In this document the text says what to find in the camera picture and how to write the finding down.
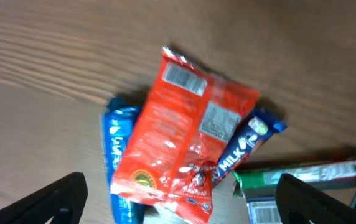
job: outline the red plastic wrapper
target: red plastic wrapper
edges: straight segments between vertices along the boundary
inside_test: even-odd
[[[213,209],[212,171],[259,95],[163,47],[157,80],[111,193],[166,208],[190,223],[207,223]]]

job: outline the wood grain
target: wood grain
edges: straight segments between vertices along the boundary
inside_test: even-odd
[[[84,170],[83,223],[111,222],[102,105],[151,86],[170,43],[287,109],[289,128],[252,160],[356,144],[356,2],[0,0],[0,208]],[[213,223],[247,222],[231,184]]]

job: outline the blue candy bar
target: blue candy bar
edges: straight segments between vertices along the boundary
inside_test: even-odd
[[[121,98],[112,98],[107,106],[107,112],[102,116],[108,188],[110,188],[112,176],[121,161],[140,111],[140,106],[129,106]],[[144,205],[130,202],[113,194],[110,194],[110,203],[117,224],[143,222]]]
[[[274,133],[286,129],[286,123],[278,120],[265,108],[255,108],[235,131],[218,161],[212,176],[213,186],[224,179],[251,150],[266,142]]]

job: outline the candy wrapper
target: candy wrapper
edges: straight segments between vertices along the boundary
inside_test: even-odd
[[[102,116],[105,166],[108,187],[126,150],[127,142],[141,107],[129,106],[121,98],[111,99]],[[110,203],[117,224],[140,224],[144,220],[144,205],[110,194]]]
[[[190,223],[207,223],[212,170],[258,97],[164,47],[111,193],[166,208]]]
[[[264,144],[274,133],[286,129],[284,120],[280,120],[267,106],[256,107],[243,120],[225,148],[217,168],[213,172],[212,182],[216,186],[251,152]]]

